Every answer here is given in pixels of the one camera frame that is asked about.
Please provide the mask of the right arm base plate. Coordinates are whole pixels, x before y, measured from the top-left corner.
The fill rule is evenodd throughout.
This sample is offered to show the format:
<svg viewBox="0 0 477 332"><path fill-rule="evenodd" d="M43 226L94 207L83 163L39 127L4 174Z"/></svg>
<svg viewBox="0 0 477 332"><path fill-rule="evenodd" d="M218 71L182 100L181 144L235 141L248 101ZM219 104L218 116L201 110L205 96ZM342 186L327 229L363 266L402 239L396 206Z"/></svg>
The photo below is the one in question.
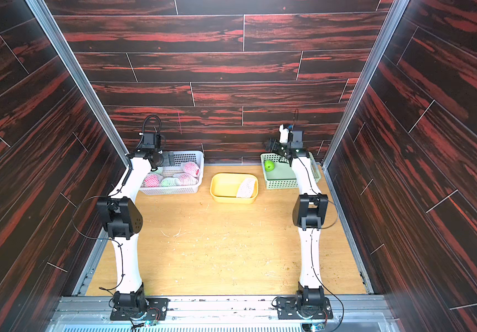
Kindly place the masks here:
<svg viewBox="0 0 477 332"><path fill-rule="evenodd" d="M296 297L277 296L271 303L280 320L332 320L331 303L325 298L320 305L299 303Z"/></svg>

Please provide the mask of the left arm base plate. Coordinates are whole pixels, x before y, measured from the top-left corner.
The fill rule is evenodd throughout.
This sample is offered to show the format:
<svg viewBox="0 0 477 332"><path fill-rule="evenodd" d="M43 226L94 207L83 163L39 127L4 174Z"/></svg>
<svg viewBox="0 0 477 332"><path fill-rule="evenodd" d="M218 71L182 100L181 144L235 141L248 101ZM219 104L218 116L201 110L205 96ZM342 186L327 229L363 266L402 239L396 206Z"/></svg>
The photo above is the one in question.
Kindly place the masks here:
<svg viewBox="0 0 477 332"><path fill-rule="evenodd" d="M165 297L147 297L143 303L134 307L115 304L110 314L111 321L163 321L169 307L169 299Z"/></svg>

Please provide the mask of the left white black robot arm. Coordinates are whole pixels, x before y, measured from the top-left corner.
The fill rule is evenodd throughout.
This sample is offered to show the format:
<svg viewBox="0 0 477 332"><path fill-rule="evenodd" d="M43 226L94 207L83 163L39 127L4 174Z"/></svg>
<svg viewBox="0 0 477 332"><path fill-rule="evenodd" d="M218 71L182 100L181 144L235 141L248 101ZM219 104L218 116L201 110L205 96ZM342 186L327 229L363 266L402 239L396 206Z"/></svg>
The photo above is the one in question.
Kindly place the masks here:
<svg viewBox="0 0 477 332"><path fill-rule="evenodd" d="M143 217L135 205L146 176L163 163L162 135L144 133L134 152L127 155L128 168L115 189L98 199L104 231L115 251L117 285L112 296L113 313L141 320L148 311L141 280L137 245Z"/></svg>

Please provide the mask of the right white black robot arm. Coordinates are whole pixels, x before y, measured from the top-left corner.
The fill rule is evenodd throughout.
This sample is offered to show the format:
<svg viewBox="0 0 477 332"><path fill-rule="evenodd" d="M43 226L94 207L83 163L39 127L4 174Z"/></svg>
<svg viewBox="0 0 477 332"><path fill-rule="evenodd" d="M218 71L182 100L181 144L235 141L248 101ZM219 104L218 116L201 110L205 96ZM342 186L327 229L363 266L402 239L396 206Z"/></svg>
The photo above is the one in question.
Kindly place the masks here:
<svg viewBox="0 0 477 332"><path fill-rule="evenodd" d="M295 131L292 125L280 125L279 138L271 138L266 149L287 160L296 177L299 196L292 221L301 241L301 272L294 307L308 317L327 310L326 288L319 269L319 242L329 200L314 179L314 159L303 146L302 136L303 132Z"/></svg>

